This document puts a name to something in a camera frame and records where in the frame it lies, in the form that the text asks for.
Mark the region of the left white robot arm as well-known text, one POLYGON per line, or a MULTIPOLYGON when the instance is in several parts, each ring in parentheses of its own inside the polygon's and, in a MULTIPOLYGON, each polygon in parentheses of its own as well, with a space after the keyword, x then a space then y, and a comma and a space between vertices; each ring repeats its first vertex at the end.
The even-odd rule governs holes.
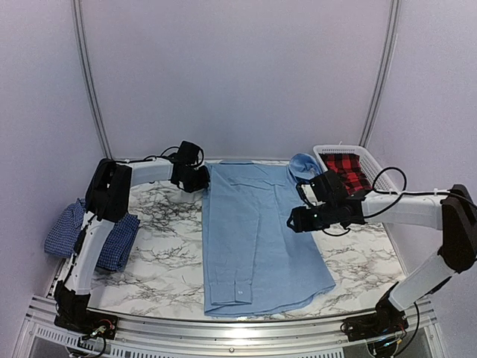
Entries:
POLYGON ((90 296, 92 274, 115 223, 128 212, 130 189, 168 180, 187 193, 209 186, 201 147, 183 141, 171 154, 142 160, 103 159, 86 191, 86 212, 66 276, 57 282, 54 298, 90 296))

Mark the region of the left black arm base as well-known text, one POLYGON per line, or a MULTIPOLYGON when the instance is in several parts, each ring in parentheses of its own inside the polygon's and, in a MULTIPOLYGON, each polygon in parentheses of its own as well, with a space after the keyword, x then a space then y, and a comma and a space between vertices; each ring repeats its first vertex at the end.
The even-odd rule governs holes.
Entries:
POLYGON ((56 288, 54 299, 57 314, 54 325, 84 336, 92 337, 94 331, 103 327, 101 335, 106 339, 114 339, 119 318, 116 315, 91 311, 89 301, 91 295, 78 295, 65 287, 56 288))

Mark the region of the front aluminium rail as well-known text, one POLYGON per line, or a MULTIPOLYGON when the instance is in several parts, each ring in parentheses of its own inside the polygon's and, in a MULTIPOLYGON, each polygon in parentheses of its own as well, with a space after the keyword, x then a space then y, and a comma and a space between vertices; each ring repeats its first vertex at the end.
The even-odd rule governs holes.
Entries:
POLYGON ((186 321, 117 313, 116 335, 106 342, 82 341, 79 333, 54 325, 56 304, 33 296, 14 357, 44 357, 72 351, 106 357, 368 357, 380 338, 351 342, 341 328, 345 315, 263 321, 186 321))

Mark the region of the light blue long sleeve shirt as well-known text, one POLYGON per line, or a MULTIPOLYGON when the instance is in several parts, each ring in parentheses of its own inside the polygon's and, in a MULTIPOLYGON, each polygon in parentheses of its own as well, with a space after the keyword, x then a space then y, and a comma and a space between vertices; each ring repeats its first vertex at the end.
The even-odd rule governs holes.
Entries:
POLYGON ((322 170, 309 154, 286 165, 207 163, 202 243, 204 313, 212 317, 295 310, 335 288, 311 233, 286 224, 302 205, 296 190, 322 170))

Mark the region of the aluminium frame post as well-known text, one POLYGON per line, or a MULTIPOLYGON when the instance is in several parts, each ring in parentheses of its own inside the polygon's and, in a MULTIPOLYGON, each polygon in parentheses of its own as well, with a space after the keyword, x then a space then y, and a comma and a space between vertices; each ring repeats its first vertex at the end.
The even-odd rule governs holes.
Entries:
POLYGON ((84 24, 83 16, 83 2, 80 0, 71 0, 71 6, 75 37, 80 60, 80 69, 85 85, 86 97, 92 114, 93 124, 95 126, 98 141, 101 146, 103 155, 109 159, 113 159, 113 153, 111 150, 110 141, 107 137, 107 132, 101 113, 100 103, 95 88, 91 62, 89 58, 89 50, 86 38, 86 26, 84 24))
POLYGON ((385 41, 382 49, 382 55, 379 62, 379 68, 376 76, 376 82, 371 96, 370 105, 367 110, 367 116, 361 131, 359 145, 367 147, 379 115, 382 96, 385 91, 385 85, 391 70, 396 41, 398 37, 399 18, 402 7, 402 1, 392 0, 390 2, 388 24, 385 32, 385 41))

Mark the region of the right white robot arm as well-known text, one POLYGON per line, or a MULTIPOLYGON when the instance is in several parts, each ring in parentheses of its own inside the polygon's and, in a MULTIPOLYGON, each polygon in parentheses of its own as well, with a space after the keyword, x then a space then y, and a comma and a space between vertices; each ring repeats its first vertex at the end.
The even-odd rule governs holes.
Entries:
POLYGON ((398 322, 398 312, 439 289, 476 262, 476 202, 463 184, 449 189, 410 191, 372 186, 349 194, 329 170, 295 189, 302 205, 292 209, 287 225, 296 233, 324 231, 334 224, 383 224, 391 236, 405 279, 390 289, 385 305, 369 319, 374 333, 398 322))

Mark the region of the left aluminium frame post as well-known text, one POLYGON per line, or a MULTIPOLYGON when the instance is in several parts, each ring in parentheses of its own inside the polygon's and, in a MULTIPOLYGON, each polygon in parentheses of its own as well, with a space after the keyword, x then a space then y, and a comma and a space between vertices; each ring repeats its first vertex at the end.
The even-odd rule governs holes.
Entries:
POLYGON ((107 137, 107 132, 101 113, 100 103, 95 88, 91 62, 89 58, 89 50, 86 38, 86 26, 84 24, 83 16, 83 2, 80 0, 71 0, 71 6, 75 37, 80 60, 80 69, 85 85, 86 97, 92 114, 93 124, 95 126, 98 141, 101 146, 103 155, 109 159, 113 159, 113 153, 111 150, 110 141, 107 137))

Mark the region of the white plastic basket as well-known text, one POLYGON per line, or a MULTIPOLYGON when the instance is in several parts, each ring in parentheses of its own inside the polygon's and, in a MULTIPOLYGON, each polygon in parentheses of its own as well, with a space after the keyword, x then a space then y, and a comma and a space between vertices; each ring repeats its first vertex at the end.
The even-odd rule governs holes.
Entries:
MULTIPOLYGON (((373 183, 374 179, 381 172, 382 167, 375 160, 373 155, 364 147, 359 145, 315 145, 313 147, 314 155, 317 158, 317 161, 323 169, 326 169, 327 166, 324 161, 321 159, 322 154, 356 154, 359 156, 359 164, 361 171, 365 174, 366 178, 370 183, 373 183)), ((385 192, 395 191, 398 189, 394 182, 389 178, 389 176, 384 173, 379 176, 375 187, 378 190, 385 192)))

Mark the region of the right aluminium frame post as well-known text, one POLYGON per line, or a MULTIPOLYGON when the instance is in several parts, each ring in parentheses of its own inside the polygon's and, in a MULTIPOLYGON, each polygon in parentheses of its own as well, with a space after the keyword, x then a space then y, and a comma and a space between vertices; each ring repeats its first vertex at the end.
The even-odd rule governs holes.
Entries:
POLYGON ((402 7, 402 1, 392 0, 390 2, 388 24, 385 32, 385 41, 382 49, 382 55, 379 62, 379 68, 376 76, 376 82, 371 96, 370 105, 367 110, 367 116, 361 131, 359 145, 367 147, 379 115, 382 96, 385 91, 385 85, 391 70, 396 41, 398 37, 399 18, 402 7))

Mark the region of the red black plaid shirt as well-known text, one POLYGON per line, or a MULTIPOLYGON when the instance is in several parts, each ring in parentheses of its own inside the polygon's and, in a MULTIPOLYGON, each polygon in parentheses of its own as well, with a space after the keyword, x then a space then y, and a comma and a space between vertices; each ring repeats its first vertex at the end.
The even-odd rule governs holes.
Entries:
POLYGON ((362 190, 371 190, 371 185, 361 169, 357 154, 321 154, 328 169, 333 170, 344 184, 347 193, 353 195, 362 190))

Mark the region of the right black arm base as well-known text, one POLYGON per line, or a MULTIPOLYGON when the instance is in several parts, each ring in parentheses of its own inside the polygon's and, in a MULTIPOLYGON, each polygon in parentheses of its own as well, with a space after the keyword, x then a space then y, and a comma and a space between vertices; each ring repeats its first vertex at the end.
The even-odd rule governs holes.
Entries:
POLYGON ((392 286, 377 302, 375 312, 344 319, 340 330, 350 342, 372 339, 396 332, 403 333, 408 327, 405 312, 399 311, 390 301, 392 286))

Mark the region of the folded blue checked shirt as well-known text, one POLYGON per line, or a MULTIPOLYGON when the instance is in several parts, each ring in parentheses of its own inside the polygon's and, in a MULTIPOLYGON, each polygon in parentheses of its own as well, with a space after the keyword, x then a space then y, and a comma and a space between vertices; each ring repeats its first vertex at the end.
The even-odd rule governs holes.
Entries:
MULTIPOLYGON (((44 251, 56 257, 68 258, 83 224, 86 202, 78 198, 70 204, 54 223, 45 239, 44 251)), ((121 271, 127 264, 131 249, 139 230, 140 220, 127 213, 110 231, 96 264, 97 268, 121 271)))

